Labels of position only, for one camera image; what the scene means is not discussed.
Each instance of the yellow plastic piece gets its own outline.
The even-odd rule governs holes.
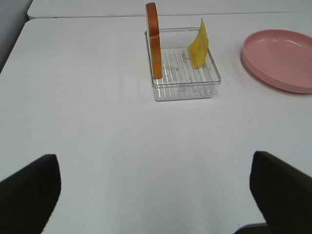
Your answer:
[[[206,61],[209,39],[203,19],[201,19],[199,32],[196,39],[189,45],[191,60],[194,68],[199,68]]]

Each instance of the white tabletop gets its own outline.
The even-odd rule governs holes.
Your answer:
[[[28,16],[105,17],[145,15],[149,0],[33,0]],[[311,0],[155,0],[159,15],[312,11]]]
[[[206,22],[222,77],[213,98],[156,102],[144,17],[29,21],[0,75],[0,179],[47,153],[62,190],[45,234],[231,234],[264,219],[253,153],[312,175],[312,96],[272,88],[240,62],[268,28],[312,36],[301,13],[160,17]]]

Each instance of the pink plate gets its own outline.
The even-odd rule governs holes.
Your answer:
[[[262,81],[294,93],[312,93],[312,38],[287,30],[264,30],[244,42],[243,60]]]

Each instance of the white wall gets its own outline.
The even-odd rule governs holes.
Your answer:
[[[0,0],[0,72],[24,24],[32,0]]]

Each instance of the transparent box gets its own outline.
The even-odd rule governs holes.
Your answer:
[[[221,83],[213,57],[208,52],[206,62],[195,69],[188,46],[195,40],[199,28],[160,29],[162,78],[152,78],[149,39],[145,31],[151,82],[156,101],[211,98]]]

